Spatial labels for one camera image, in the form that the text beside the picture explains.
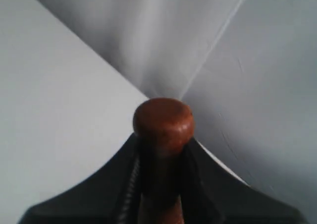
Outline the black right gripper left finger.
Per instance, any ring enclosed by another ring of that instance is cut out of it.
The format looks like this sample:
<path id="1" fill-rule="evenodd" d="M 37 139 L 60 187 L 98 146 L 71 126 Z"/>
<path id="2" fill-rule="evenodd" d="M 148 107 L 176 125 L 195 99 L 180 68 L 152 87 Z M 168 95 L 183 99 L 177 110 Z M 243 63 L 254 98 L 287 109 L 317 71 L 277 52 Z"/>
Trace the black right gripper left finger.
<path id="1" fill-rule="evenodd" d="M 22 224 L 136 224 L 140 204 L 138 139 L 132 134 L 90 177 L 30 207 Z"/>

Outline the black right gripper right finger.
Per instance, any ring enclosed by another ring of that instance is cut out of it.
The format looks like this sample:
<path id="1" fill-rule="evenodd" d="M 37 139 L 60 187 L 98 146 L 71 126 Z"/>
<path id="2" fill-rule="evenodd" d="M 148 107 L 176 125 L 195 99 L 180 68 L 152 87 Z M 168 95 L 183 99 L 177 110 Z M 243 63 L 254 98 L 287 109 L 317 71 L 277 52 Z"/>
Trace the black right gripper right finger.
<path id="1" fill-rule="evenodd" d="M 191 139 L 181 153 L 180 196 L 187 224 L 303 224 L 294 207 L 235 178 Z"/>

